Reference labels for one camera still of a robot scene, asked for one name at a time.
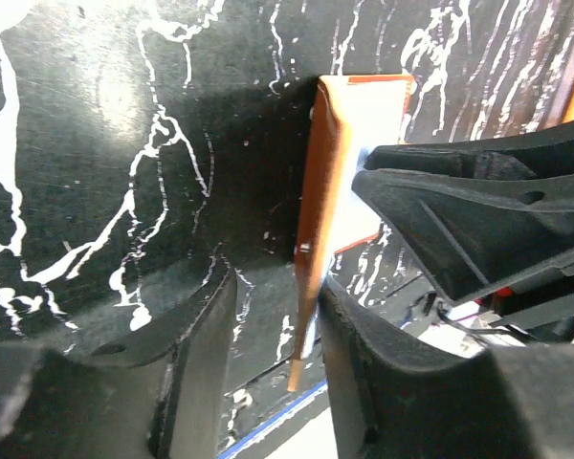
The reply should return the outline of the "orange leather card holder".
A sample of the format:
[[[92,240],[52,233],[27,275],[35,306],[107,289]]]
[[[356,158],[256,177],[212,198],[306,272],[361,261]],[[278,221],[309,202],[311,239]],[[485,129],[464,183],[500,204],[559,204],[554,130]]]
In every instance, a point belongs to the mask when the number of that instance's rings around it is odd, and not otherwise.
[[[351,189],[367,156],[401,141],[413,76],[320,76],[311,112],[294,247],[298,315],[288,389],[312,350],[317,297],[335,254],[376,237],[380,219]]]

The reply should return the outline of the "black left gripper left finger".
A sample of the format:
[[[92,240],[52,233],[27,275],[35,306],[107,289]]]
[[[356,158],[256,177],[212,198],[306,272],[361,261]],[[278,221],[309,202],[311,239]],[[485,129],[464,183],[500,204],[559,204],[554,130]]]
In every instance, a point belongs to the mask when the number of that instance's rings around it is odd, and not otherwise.
[[[84,357],[0,342],[0,458],[212,458],[237,303],[231,268]]]

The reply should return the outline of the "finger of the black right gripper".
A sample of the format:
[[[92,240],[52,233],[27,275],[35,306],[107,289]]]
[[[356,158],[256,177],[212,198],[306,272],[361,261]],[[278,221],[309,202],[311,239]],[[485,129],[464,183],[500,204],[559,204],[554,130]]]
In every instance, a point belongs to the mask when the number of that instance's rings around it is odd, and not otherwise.
[[[381,145],[367,170],[396,169],[483,180],[529,180],[574,174],[574,121],[513,137]]]
[[[377,169],[352,188],[452,302],[574,276],[574,174],[492,181]]]

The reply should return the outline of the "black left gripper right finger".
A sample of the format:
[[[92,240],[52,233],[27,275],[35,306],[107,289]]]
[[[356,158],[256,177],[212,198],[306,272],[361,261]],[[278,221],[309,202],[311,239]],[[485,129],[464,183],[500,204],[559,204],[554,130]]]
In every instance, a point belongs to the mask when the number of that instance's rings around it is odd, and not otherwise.
[[[574,458],[574,345],[444,352],[320,289],[341,458]]]

